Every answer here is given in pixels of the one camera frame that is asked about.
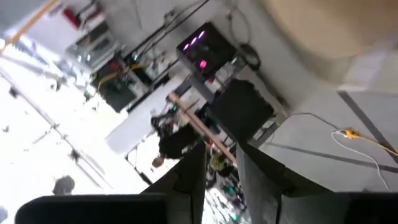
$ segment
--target yellow cable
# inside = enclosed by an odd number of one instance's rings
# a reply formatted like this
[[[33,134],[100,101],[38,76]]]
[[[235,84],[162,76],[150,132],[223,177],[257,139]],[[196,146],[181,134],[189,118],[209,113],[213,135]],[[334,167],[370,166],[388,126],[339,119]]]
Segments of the yellow cable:
[[[374,144],[377,144],[378,146],[382,147],[382,148],[383,148],[384,150],[386,150],[387,152],[390,152],[390,153],[393,154],[394,156],[397,156],[397,157],[398,157],[398,153],[394,152],[393,150],[389,149],[389,148],[386,147],[386,146],[383,146],[382,144],[378,143],[378,142],[375,141],[375,140],[372,140],[372,139],[369,139],[369,138],[363,137],[363,136],[361,136],[361,139],[367,140],[367,141],[369,141],[369,142],[373,142]]]
[[[345,130],[345,133],[346,133],[346,137],[349,138],[349,139],[364,139],[364,140],[367,140],[369,142],[373,142],[374,144],[377,144],[379,147],[383,148],[387,152],[390,152],[391,154],[393,154],[393,155],[398,157],[398,153],[394,152],[393,150],[389,149],[386,146],[383,146],[382,144],[378,143],[377,141],[375,141],[373,139],[364,137],[364,136],[362,136],[362,135],[360,135],[360,134],[358,134],[355,131],[350,130],[350,129]]]
[[[133,71],[134,69],[137,69],[137,68],[146,67],[146,66],[150,65],[151,63],[152,63],[152,62],[147,62],[147,63],[143,63],[143,64],[131,65],[130,67],[128,67],[127,69],[125,69],[125,70],[123,71],[123,73],[127,73],[127,72],[129,72],[129,71]],[[106,83],[107,81],[109,81],[109,80],[115,78],[115,77],[118,76],[118,75],[119,75],[119,72],[113,72],[113,73],[110,73],[110,74],[105,75],[105,77],[103,77],[103,78],[98,82],[97,92],[98,92],[98,93],[100,92],[100,88],[101,88],[101,86],[102,86],[104,83]]]

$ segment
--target white cable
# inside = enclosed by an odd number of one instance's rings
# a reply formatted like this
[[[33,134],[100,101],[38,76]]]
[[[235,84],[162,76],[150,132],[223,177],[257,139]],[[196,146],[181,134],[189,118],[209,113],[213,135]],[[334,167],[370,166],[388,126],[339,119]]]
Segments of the white cable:
[[[382,182],[383,182],[384,186],[386,187],[386,189],[387,189],[388,191],[391,191],[391,189],[390,189],[390,188],[388,187],[388,185],[387,185],[386,180],[385,180],[384,177],[381,175],[380,166],[379,166],[379,164],[377,163],[377,161],[376,161],[373,157],[371,157],[371,156],[369,156],[369,155],[366,155],[366,154],[363,153],[363,152],[358,152],[357,150],[354,150],[354,149],[352,149],[352,148],[349,148],[348,146],[343,145],[342,143],[340,143],[340,142],[336,139],[335,134],[339,134],[339,135],[344,136],[344,137],[345,137],[345,135],[342,134],[342,133],[340,133],[339,131],[334,131],[334,132],[331,133],[331,137],[333,138],[333,140],[335,140],[335,142],[336,142],[337,144],[339,144],[341,147],[343,147],[343,148],[345,148],[345,149],[348,149],[348,150],[350,150],[350,151],[352,151],[352,152],[355,152],[355,153],[357,153],[357,154],[359,154],[359,155],[362,155],[362,156],[364,156],[364,157],[367,157],[367,158],[369,158],[370,160],[372,160],[373,163],[375,163],[375,165],[376,165],[376,167],[377,167],[377,174],[379,175],[379,177],[380,177],[380,179],[382,180]]]

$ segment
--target black shirt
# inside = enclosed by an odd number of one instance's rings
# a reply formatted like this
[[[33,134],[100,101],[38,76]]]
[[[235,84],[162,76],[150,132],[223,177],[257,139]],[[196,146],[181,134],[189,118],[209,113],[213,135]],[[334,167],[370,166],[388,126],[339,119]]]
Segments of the black shirt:
[[[167,159],[180,159],[183,156],[182,150],[193,144],[199,135],[190,124],[180,128],[170,136],[159,141],[159,152]]]

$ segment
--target gray stripe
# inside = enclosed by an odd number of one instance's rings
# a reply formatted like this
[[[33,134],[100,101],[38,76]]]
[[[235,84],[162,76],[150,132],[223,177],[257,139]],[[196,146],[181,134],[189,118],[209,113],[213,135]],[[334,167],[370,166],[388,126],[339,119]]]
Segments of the gray stripe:
[[[288,149],[288,150],[295,151],[295,152],[306,153],[306,154],[309,154],[312,156],[319,156],[319,157],[324,157],[327,159],[333,159],[335,161],[348,162],[350,164],[355,164],[355,165],[359,165],[359,166],[377,169],[376,165],[372,162],[359,161],[356,159],[349,159],[346,157],[335,156],[335,155],[326,154],[326,153],[322,153],[322,152],[313,152],[313,151],[309,151],[309,150],[305,150],[305,149],[300,149],[297,147],[285,146],[283,144],[270,143],[269,145],[278,147],[280,149]],[[379,167],[380,167],[380,170],[385,170],[385,171],[389,171],[389,172],[398,174],[398,168],[386,166],[386,165],[379,165]]]
[[[383,146],[388,147],[390,150],[396,152],[387,139],[381,134],[373,122],[366,116],[365,112],[355,103],[354,99],[349,96],[346,91],[338,91],[339,96],[344,102],[351,108],[354,114],[362,121],[362,123],[367,127],[374,138]],[[392,159],[398,164],[398,157],[388,152]]]

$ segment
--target white wall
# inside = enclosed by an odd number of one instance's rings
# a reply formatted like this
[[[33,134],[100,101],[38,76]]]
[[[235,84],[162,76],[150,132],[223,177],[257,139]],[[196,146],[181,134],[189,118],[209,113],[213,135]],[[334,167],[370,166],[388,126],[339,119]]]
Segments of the white wall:
[[[125,156],[146,134],[152,131],[151,113],[159,114],[163,110],[167,95],[176,89],[182,81],[182,78],[174,77],[166,85],[153,92],[106,137],[108,146],[116,154]]]

